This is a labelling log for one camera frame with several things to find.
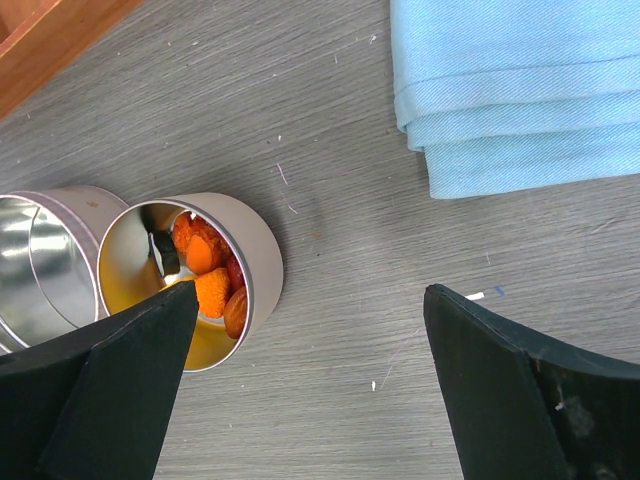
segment blue towel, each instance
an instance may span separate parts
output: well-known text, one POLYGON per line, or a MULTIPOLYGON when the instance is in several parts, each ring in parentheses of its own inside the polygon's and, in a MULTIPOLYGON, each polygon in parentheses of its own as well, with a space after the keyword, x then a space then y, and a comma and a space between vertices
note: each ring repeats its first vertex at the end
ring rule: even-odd
POLYGON ((640 172, 640 0, 391 0, 395 108, 431 196, 640 172))

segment wooden table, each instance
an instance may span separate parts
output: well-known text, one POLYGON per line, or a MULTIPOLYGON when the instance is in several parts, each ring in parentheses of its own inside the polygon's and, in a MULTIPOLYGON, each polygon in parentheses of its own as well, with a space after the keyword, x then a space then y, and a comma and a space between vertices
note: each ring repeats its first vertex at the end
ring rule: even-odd
POLYGON ((276 312, 184 377, 159 479, 461 478, 422 320, 434 282, 640 361, 638 177, 430 199, 395 128, 388 17, 149 1, 0 124, 3 192, 223 192, 282 245, 276 312))

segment metal tin can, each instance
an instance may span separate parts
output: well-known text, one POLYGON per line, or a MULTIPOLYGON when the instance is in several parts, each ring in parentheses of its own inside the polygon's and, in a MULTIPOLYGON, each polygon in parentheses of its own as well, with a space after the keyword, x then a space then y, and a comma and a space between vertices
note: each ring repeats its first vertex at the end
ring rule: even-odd
POLYGON ((90 186, 0 195, 0 351, 107 316, 97 287, 98 246, 126 208, 90 186))

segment dried apricot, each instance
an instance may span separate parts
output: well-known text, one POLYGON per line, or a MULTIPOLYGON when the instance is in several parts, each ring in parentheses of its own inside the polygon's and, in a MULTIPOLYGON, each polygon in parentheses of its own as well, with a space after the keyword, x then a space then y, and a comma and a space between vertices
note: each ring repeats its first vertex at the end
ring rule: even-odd
POLYGON ((244 286, 244 275, 235 255, 231 255, 227 260, 227 272, 229 273, 229 280, 231 280, 231 290, 237 292, 244 286))
POLYGON ((210 318, 220 318, 231 290, 227 269, 216 268, 213 272, 196 278, 195 282, 200 313, 210 318))
POLYGON ((193 233, 200 235, 211 249, 219 249, 222 252, 223 260, 226 261, 231 256, 231 248, 222 238, 218 231, 202 217, 193 219, 193 233))
POLYGON ((183 255, 187 254, 187 247, 189 246, 189 240, 193 235, 192 231, 193 220, 191 220, 191 213, 184 212, 178 215, 173 223, 173 232, 171 237, 176 250, 183 255))
POLYGON ((224 327, 234 340, 240 338, 247 322, 247 287, 241 287, 224 307, 224 327))
POLYGON ((212 249, 200 235, 193 235, 187 247, 187 267, 196 275, 204 275, 222 265, 222 251, 212 249))

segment orange wooden edge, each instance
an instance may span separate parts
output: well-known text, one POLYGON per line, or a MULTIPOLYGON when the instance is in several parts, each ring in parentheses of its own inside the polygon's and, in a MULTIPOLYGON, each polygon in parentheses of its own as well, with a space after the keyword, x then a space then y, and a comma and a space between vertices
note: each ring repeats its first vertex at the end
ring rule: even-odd
MULTIPOLYGON (((21 0, 3 0, 20 2, 21 0)), ((0 18, 0 120, 143 0, 41 0, 14 30, 0 18)))

